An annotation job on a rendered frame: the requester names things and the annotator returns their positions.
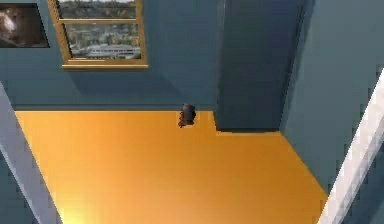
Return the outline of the dark framed wall picture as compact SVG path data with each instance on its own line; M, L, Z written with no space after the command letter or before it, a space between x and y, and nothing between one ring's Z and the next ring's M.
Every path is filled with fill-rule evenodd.
M0 48L49 48L36 3L0 3Z

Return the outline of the wooden framed window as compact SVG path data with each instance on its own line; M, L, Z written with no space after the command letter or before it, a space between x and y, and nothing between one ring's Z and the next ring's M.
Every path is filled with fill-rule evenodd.
M146 69L143 0L46 0L64 69Z

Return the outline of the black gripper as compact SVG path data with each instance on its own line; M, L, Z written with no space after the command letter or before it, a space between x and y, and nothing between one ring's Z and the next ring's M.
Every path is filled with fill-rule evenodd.
M183 104L180 112L178 126L180 128L194 124L196 117L195 107L190 104Z

